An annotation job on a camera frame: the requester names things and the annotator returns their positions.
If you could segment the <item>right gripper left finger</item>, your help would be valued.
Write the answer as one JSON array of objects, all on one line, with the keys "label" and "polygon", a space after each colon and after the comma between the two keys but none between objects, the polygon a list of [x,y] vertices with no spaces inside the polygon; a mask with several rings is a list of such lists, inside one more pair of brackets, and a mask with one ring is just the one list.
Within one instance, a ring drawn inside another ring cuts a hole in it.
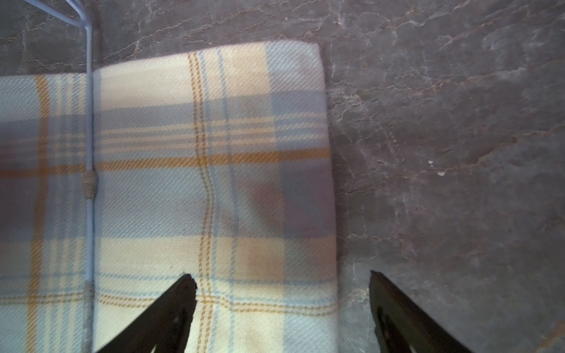
[{"label": "right gripper left finger", "polygon": [[184,352],[197,306],[197,283],[182,275],[100,352]]}]

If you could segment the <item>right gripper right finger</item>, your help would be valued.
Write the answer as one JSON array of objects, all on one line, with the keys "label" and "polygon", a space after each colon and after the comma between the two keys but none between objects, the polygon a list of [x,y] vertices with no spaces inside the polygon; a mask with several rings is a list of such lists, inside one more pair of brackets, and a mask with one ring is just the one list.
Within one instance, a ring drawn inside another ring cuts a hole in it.
[{"label": "right gripper right finger", "polygon": [[369,301],[381,352],[468,352],[381,272],[371,272]]}]

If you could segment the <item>light blue clothes hanger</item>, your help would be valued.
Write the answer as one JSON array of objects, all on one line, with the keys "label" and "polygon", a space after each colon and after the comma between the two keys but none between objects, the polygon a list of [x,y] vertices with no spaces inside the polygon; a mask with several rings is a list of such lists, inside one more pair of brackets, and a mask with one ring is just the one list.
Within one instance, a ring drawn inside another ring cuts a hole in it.
[{"label": "light blue clothes hanger", "polygon": [[95,294],[95,232],[94,201],[98,188],[98,175],[94,168],[94,25],[86,7],[75,0],[66,3],[78,14],[72,19],[48,4],[38,0],[26,3],[85,30],[85,172],[82,173],[81,191],[85,199],[85,285],[83,288],[82,352],[94,348],[94,294]]}]

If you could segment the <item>plaid beige blue scarf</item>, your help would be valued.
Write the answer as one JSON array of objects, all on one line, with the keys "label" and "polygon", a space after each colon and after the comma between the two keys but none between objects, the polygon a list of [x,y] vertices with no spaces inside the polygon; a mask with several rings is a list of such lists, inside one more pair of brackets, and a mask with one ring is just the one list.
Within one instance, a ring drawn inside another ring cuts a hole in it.
[{"label": "plaid beige blue scarf", "polygon": [[[81,352],[83,74],[1,79],[1,350]],[[316,44],[267,41],[94,75],[94,348],[179,277],[188,352],[336,352],[335,201]]]}]

